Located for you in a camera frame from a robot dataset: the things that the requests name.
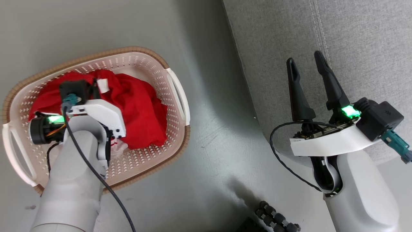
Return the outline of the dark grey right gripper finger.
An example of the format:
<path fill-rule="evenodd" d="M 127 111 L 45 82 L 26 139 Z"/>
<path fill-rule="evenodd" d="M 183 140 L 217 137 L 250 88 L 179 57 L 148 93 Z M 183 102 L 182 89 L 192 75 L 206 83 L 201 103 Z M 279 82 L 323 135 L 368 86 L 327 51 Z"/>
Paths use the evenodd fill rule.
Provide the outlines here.
<path fill-rule="evenodd" d="M 327 95 L 326 107 L 335 110 L 347 107 L 350 104 L 348 97 L 342 89 L 333 70 L 329 67 L 321 51 L 314 52 L 315 63 L 319 74 L 322 76 Z"/>
<path fill-rule="evenodd" d="M 293 121 L 312 121 L 315 111 L 309 106 L 300 85 L 300 74 L 293 58 L 286 62 L 290 107 Z"/>

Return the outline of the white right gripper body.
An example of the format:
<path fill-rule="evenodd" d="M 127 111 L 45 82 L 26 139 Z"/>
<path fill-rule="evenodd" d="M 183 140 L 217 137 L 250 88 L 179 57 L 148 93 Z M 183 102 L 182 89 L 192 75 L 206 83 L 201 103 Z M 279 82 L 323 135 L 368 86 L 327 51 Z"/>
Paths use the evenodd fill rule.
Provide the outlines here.
<path fill-rule="evenodd" d="M 352 124 L 341 125 L 340 128 L 328 129 L 313 138 L 290 138 L 290 147 L 296 157 L 332 157 L 355 152 L 378 143 L 370 141 L 356 127 L 360 112 L 349 105 L 343 108 L 344 113 L 350 113 Z"/>

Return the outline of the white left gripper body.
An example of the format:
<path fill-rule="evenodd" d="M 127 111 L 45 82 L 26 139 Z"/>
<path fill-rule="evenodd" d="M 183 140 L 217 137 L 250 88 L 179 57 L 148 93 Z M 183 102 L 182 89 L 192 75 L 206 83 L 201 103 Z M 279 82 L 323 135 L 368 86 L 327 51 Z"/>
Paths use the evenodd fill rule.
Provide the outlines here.
<path fill-rule="evenodd" d="M 114 138 L 124 138 L 126 126 L 121 110 L 102 100 L 88 100 L 83 105 L 71 105 L 61 110 L 62 115 L 46 114 L 30 121 L 30 139 L 33 144 L 62 144 L 70 136 L 66 133 L 65 120 L 73 119 L 72 131 L 90 131 L 98 140 L 97 159 L 107 169 L 111 159 L 110 142 Z"/>

